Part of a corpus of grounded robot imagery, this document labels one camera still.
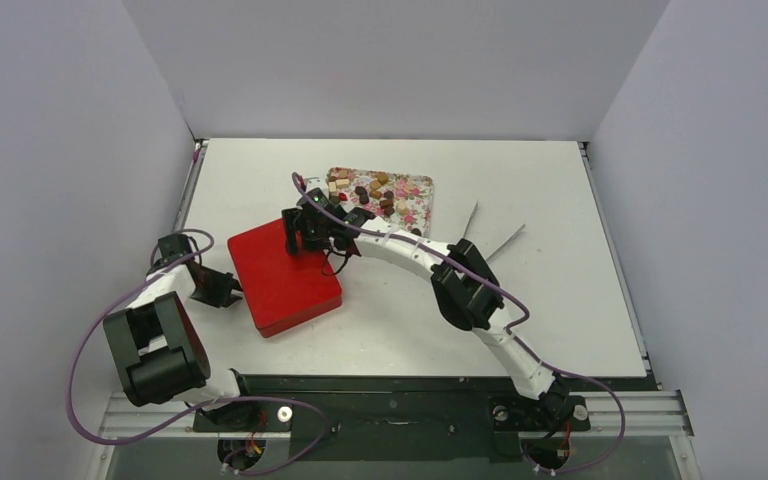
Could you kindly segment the red chocolate box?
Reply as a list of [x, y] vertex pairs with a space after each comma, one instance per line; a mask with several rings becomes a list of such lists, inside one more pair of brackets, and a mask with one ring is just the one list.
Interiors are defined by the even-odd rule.
[[253, 324], [263, 338], [274, 337], [309, 320], [331, 312], [342, 305], [340, 296], [315, 301], [283, 301], [251, 307]]

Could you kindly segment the red box lid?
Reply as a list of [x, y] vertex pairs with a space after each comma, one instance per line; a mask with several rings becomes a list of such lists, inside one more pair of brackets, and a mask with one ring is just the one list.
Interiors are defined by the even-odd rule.
[[287, 254], [280, 219], [230, 237], [227, 247], [249, 311], [283, 301], [342, 298], [342, 287], [324, 253]]

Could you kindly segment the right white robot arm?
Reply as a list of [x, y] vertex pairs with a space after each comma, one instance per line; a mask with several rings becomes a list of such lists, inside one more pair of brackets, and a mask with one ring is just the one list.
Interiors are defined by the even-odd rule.
[[443, 319], [483, 343], [525, 398], [525, 416], [538, 429], [554, 432], [587, 420], [583, 401], [571, 395], [562, 376], [512, 332], [513, 319], [504, 306], [499, 281], [468, 240], [437, 242], [363, 208], [346, 211], [318, 188], [283, 210], [281, 220], [290, 255], [322, 251], [344, 258], [369, 257], [427, 281]]

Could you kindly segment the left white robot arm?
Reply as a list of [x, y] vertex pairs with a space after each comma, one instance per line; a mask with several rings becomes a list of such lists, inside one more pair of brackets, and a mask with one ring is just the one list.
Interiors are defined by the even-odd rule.
[[103, 331], [123, 392], [142, 407], [168, 401], [204, 403], [232, 429], [251, 427], [258, 402], [241, 392], [236, 372], [210, 365], [205, 346], [188, 315], [193, 300], [228, 308], [242, 300], [242, 287], [230, 272], [200, 260], [196, 231], [185, 229], [158, 240], [146, 276], [148, 285], [121, 309], [105, 316]]

